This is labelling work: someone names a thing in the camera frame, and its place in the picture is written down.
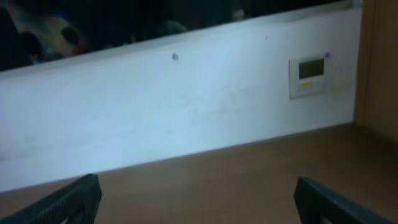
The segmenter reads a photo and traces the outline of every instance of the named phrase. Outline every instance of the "brown surface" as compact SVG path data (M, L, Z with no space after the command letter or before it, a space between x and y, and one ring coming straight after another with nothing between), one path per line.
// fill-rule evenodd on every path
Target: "brown surface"
M96 223L299 223L300 175L398 222L394 148L345 125L104 172ZM0 194L0 217L69 181Z
M356 122L398 141L398 1L365 3Z

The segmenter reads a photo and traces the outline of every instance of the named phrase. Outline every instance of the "wall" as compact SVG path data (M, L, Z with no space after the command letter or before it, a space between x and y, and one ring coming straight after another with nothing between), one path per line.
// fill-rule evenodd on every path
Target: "wall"
M290 100L288 61L330 51L354 77L360 19L253 19L2 73L0 190L351 122L354 86Z
M355 121L398 141L398 2L364 3Z

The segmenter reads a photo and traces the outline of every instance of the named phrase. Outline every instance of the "person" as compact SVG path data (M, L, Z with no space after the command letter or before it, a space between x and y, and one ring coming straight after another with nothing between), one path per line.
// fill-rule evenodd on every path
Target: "person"
M61 30L61 34L65 41L72 46L73 55L81 55L89 52L86 43L80 40L79 35L74 28L65 27Z
M34 65L63 58L63 55L55 49L51 47L43 48L39 38L32 32L21 32L20 37Z

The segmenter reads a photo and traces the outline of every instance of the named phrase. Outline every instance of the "thermostat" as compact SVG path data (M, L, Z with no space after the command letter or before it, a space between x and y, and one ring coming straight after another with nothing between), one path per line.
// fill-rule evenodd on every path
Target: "thermostat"
M322 93L329 88L330 54L289 60L290 97Z

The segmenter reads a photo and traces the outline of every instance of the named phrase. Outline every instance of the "black hair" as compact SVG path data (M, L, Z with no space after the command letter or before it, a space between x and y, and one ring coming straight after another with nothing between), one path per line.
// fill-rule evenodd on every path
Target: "black hair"
M76 45L77 43L79 43L79 36L74 28L65 27L61 30L61 34L63 38L70 44Z
M21 40L29 55L37 55L38 58L41 58L43 51L42 44L36 35L34 35L32 32L21 32Z

